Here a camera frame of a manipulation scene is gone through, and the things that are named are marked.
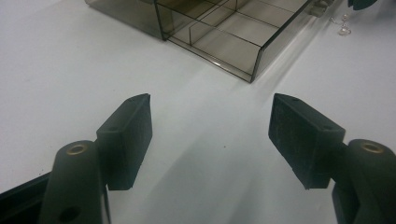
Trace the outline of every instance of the transparent container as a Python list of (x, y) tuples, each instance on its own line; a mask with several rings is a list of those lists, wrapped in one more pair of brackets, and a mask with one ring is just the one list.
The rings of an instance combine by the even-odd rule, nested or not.
[(86, 0), (252, 82), (310, 16), (311, 0)]

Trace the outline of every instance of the screw hole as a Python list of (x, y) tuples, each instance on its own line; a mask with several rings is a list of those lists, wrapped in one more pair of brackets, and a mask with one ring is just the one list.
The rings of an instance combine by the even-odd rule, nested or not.
[(84, 152), (86, 149), (87, 149), (87, 146), (85, 146), (85, 145), (75, 145), (75, 146), (67, 149), (66, 153), (70, 156), (74, 156), (74, 155)]
[(59, 216), (59, 221), (62, 223), (70, 222), (76, 219), (81, 213), (80, 209), (76, 206), (64, 209)]
[(382, 147), (379, 147), (377, 145), (371, 144), (371, 143), (363, 143), (361, 147), (369, 152), (373, 153), (383, 153), (384, 149)]

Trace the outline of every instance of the container compartment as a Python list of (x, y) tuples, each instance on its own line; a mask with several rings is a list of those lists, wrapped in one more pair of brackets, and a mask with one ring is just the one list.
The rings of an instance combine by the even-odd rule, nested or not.
[(310, 1), (274, 0), (159, 0), (158, 10), (166, 39), (213, 64), (252, 82), (277, 55), (304, 20), (295, 20)]

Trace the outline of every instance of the brass insert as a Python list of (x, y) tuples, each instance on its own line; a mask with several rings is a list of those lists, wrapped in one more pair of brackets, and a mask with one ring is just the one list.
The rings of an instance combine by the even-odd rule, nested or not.
[(87, 145), (78, 144), (67, 149), (66, 153), (67, 155), (75, 156), (77, 154), (83, 153), (85, 150), (87, 150), (87, 148)]
[(373, 153), (383, 153), (384, 149), (378, 145), (372, 144), (372, 143), (362, 143), (361, 147), (369, 152)]

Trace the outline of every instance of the white surface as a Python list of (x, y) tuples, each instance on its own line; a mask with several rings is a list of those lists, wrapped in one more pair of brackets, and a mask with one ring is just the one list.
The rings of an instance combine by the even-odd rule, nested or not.
[(109, 195), (114, 223), (335, 223), (332, 188), (305, 191), (267, 128), (282, 92), (344, 127), (346, 143), (396, 148), (396, 3), (346, 4), (334, 17), (350, 13), (352, 35), (326, 22), (293, 64), (249, 85), (82, 0), (0, 0), (0, 192), (147, 92), (154, 136), (134, 188)]

